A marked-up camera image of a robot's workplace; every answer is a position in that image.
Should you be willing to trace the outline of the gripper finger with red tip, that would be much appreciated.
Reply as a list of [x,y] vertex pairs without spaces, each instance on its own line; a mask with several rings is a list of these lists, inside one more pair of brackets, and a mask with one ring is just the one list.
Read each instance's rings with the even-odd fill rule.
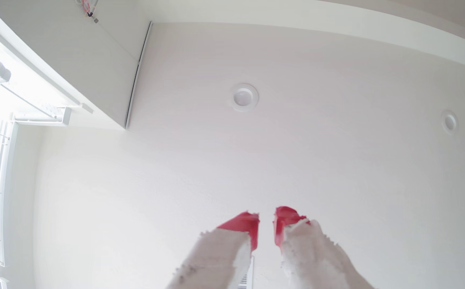
[[246,211],[202,233],[167,288],[237,288],[257,248],[259,223]]
[[373,288],[316,220],[286,206],[277,207],[274,216],[274,242],[289,288]]

